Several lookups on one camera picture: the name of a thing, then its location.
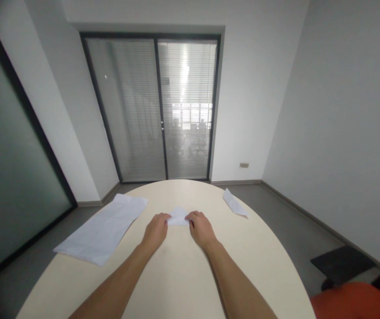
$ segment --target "hand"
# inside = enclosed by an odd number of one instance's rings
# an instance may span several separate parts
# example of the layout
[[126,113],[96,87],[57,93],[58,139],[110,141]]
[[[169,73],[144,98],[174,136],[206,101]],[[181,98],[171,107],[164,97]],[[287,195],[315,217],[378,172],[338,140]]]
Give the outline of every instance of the hand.
[[192,211],[185,219],[189,219],[191,236],[205,251],[210,244],[218,242],[211,223],[202,212]]
[[169,214],[156,214],[147,225],[141,245],[151,253],[154,253],[167,237],[167,219],[170,217],[171,215]]

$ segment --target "sliding glass door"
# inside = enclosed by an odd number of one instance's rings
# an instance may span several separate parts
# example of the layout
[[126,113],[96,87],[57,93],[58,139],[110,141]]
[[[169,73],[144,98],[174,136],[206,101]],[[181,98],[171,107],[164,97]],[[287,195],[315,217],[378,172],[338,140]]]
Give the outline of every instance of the sliding glass door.
[[121,182],[207,180],[219,36],[81,36]]

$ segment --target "glass door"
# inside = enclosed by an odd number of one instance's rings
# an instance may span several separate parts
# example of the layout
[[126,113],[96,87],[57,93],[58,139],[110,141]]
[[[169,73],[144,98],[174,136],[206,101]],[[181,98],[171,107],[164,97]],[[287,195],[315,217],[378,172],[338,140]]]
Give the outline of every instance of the glass door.
[[0,42],[0,270],[44,228],[76,207]]
[[120,181],[208,180],[220,36],[81,38]]

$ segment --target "white paper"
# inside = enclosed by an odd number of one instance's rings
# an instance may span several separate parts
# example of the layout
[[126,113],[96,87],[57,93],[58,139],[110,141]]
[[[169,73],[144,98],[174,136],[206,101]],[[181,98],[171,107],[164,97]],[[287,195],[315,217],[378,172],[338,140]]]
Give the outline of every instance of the white paper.
[[167,219],[168,226],[171,225],[189,225],[189,221],[184,218],[188,215],[184,208],[179,206],[175,207],[172,212],[169,213],[171,215],[170,218]]
[[147,203],[146,198],[117,194],[54,251],[103,266]]
[[229,189],[226,188],[224,195],[222,196],[227,205],[233,211],[233,213],[238,215],[243,215],[249,218],[249,213],[242,207],[242,205],[234,198],[234,196],[230,193]]

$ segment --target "door frame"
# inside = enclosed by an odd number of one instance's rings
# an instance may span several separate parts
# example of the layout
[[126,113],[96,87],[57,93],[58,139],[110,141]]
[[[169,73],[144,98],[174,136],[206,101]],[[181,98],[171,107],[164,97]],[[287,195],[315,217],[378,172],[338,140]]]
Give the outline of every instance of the door frame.
[[197,181],[208,181],[209,173],[211,168],[212,159],[212,143],[213,143],[213,130],[214,130],[214,118],[215,110],[217,106],[217,87],[218,87],[218,69],[220,64],[220,51],[221,51],[221,34],[194,34],[194,33],[150,33],[150,32],[98,32],[98,31],[81,31],[79,32],[82,42],[82,48],[84,49],[85,58],[88,64],[89,74],[91,76],[91,81],[93,83],[94,91],[96,93],[98,106],[100,108],[101,118],[103,119],[103,124],[105,126],[107,139],[109,141],[110,150],[112,152],[113,161],[115,163],[115,168],[118,173],[119,182],[121,184],[147,184],[153,183],[155,181],[142,181],[142,182],[124,182],[122,179],[122,174],[120,172],[119,160],[116,156],[115,147],[113,144],[112,134],[110,132],[109,123],[107,121],[107,114],[103,105],[103,100],[101,98],[100,88],[98,87],[97,77],[94,70],[94,65],[91,60],[91,55],[89,52],[88,43],[86,39],[152,39],[155,44],[155,59],[156,59],[156,73],[158,79],[158,90],[159,90],[159,107],[160,107],[160,118],[162,126],[162,140],[163,140],[163,157],[165,160],[165,176],[168,180],[168,167],[167,167],[167,150],[165,143],[165,130],[163,121],[163,101],[162,101],[162,88],[161,88],[161,78],[160,78],[160,67],[159,67],[159,39],[172,39],[172,40],[216,40],[217,41],[217,55],[215,57],[215,74],[213,83],[213,96],[212,96],[212,116],[211,116],[211,130],[209,133],[209,152],[208,152],[208,171],[206,178],[203,179],[193,179]]

